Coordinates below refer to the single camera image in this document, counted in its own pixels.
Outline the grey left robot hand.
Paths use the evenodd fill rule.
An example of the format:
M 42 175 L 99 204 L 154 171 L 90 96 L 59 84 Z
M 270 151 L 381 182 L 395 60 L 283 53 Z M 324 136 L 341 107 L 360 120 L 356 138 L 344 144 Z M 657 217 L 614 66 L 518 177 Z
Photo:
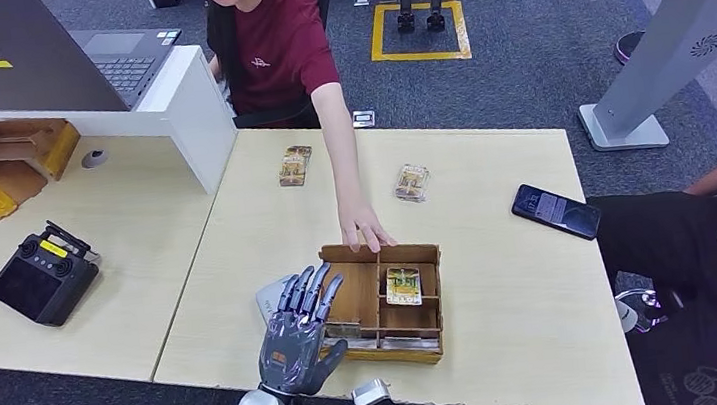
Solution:
M 331 264 L 306 267 L 300 274 L 278 280 L 277 297 L 266 310 L 266 329 L 259 355 L 260 388 L 278 395 L 315 395 L 349 348 L 337 339 L 321 353 L 328 320 L 343 276 L 323 286 Z

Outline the person's left hand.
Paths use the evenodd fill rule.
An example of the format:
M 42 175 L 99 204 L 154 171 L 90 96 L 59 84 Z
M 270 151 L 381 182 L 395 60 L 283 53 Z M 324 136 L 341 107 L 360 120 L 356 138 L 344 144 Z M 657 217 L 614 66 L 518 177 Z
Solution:
M 371 205 L 366 202 L 338 205 L 342 242 L 353 252 L 366 247 L 379 253 L 383 246 L 396 246 L 393 238 L 382 226 Z

